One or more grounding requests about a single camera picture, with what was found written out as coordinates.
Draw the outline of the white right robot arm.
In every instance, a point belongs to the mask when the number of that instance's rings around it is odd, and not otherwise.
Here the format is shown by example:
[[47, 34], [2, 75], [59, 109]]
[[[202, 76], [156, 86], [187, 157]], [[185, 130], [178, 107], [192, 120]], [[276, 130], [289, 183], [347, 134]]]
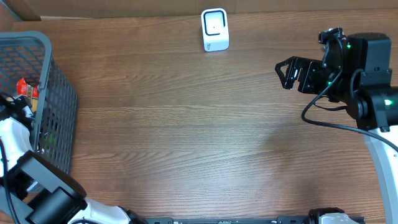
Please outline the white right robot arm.
[[[275, 66], [285, 89], [299, 82], [298, 90], [314, 94], [303, 109], [306, 123], [343, 129], [364, 136], [376, 168], [386, 223], [397, 223], [397, 87], [391, 85], [391, 40], [386, 34], [363, 32], [345, 35], [340, 27], [322, 31], [321, 60], [292, 56]], [[345, 126], [306, 117], [320, 98], [340, 103], [356, 121]]]

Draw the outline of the orange biscuit roll pack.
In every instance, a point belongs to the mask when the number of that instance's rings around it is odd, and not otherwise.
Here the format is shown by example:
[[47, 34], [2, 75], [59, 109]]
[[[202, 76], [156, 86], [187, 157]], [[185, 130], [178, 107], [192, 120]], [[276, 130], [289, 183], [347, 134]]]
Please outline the orange biscuit roll pack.
[[32, 105], [32, 111], [35, 113], [39, 102], [39, 91], [37, 86], [31, 86], [24, 78], [21, 78], [16, 84], [16, 90], [18, 95], [26, 96], [29, 99]]

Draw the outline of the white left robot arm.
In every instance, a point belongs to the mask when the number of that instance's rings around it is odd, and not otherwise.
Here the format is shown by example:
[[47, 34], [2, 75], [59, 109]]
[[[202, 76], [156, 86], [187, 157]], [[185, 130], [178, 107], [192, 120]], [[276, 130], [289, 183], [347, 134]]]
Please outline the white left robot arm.
[[15, 223], [145, 223], [132, 210], [88, 198], [70, 175], [36, 154], [22, 98], [1, 94], [1, 210]]

